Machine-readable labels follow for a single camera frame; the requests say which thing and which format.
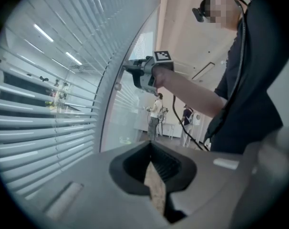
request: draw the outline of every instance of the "gray pants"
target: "gray pants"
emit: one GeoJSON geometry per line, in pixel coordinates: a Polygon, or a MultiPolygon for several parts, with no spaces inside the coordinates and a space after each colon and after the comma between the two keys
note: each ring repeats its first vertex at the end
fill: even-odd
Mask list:
{"type": "MultiPolygon", "coordinates": [[[[192,124],[187,124],[184,126],[184,128],[190,135],[192,135],[192,131],[193,131],[192,124]]],[[[190,144],[190,137],[184,132],[184,130],[182,130],[180,146],[189,147],[189,144],[190,144]]]]}
{"type": "Polygon", "coordinates": [[[148,136],[151,141],[155,140],[156,138],[156,127],[158,125],[159,119],[151,117],[148,127],[148,136]]]}

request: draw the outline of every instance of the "white shirt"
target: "white shirt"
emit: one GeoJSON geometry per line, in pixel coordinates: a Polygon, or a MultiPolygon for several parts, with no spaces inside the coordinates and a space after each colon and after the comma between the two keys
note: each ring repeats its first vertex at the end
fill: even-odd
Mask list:
{"type": "Polygon", "coordinates": [[[157,108],[155,111],[151,111],[151,117],[158,118],[158,114],[163,107],[162,101],[160,99],[156,100],[154,105],[156,105],[157,108]]]}

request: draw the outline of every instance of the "person in dark shirt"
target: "person in dark shirt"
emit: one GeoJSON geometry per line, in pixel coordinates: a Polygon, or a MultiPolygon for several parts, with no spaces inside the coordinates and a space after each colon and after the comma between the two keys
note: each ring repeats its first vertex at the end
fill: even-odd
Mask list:
{"type": "MultiPolygon", "coordinates": [[[[193,109],[190,108],[189,106],[185,105],[185,110],[183,112],[183,117],[181,119],[181,122],[184,122],[184,128],[185,130],[192,135],[192,130],[193,130],[193,109]]],[[[180,139],[180,146],[182,147],[189,147],[190,144],[190,137],[182,130],[181,134],[181,139],[180,139]]]]}
{"type": "MultiPolygon", "coordinates": [[[[237,79],[242,11],[234,0],[204,0],[202,5],[210,22],[237,31],[216,90],[210,91],[162,67],[153,68],[153,75],[157,88],[164,86],[188,106],[213,118],[225,106],[237,79]]],[[[252,0],[247,7],[243,5],[246,43],[242,77],[223,124],[211,139],[211,151],[242,154],[249,143],[262,140],[282,126],[267,89],[289,58],[289,20],[285,19],[289,18],[288,6],[280,0],[252,0]]]]}

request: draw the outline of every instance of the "black cable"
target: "black cable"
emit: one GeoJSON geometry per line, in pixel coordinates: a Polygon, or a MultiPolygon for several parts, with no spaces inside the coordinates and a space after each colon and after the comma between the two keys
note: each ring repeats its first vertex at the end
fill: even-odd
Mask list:
{"type": "Polygon", "coordinates": [[[181,124],[184,132],[188,135],[188,137],[191,138],[191,140],[196,144],[196,146],[197,146],[199,149],[203,150],[203,148],[196,142],[196,140],[185,130],[184,125],[183,125],[181,119],[178,117],[178,115],[177,115],[177,113],[176,113],[176,111],[175,111],[175,107],[174,107],[175,100],[176,100],[176,97],[175,97],[175,95],[173,95],[172,109],[173,109],[173,112],[174,112],[175,116],[176,116],[177,119],[179,120],[179,123],[181,124]]]}

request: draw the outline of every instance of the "person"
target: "person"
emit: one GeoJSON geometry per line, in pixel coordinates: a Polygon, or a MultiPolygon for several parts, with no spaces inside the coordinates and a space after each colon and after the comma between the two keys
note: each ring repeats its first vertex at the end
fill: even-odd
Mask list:
{"type": "MultiPolygon", "coordinates": [[[[193,109],[190,108],[188,105],[185,105],[185,110],[183,112],[183,117],[181,119],[181,122],[184,122],[184,128],[189,133],[192,135],[192,130],[193,130],[193,109]]],[[[182,130],[181,134],[181,139],[180,139],[180,146],[182,147],[189,147],[190,144],[190,137],[182,130]]]]}
{"type": "Polygon", "coordinates": [[[163,108],[163,95],[161,93],[158,93],[156,95],[156,101],[153,105],[152,108],[148,108],[147,110],[151,112],[151,117],[150,117],[150,122],[149,122],[149,126],[148,126],[148,136],[149,139],[155,140],[156,138],[156,127],[158,125],[158,114],[160,112],[160,110],[163,108]]]}
{"type": "MultiPolygon", "coordinates": [[[[280,4],[289,8],[287,2],[280,4]]],[[[268,96],[289,58],[289,9],[279,10],[279,0],[252,0],[242,5],[246,22],[246,43],[238,92],[219,130],[211,141],[211,151],[242,154],[249,143],[261,141],[282,126],[281,118],[268,96]]],[[[203,0],[201,7],[210,22],[236,30],[228,53],[227,67],[218,87],[210,91],[179,74],[154,67],[155,87],[165,87],[188,106],[216,118],[229,99],[239,70],[242,38],[242,11],[234,0],[203,0]]]]}

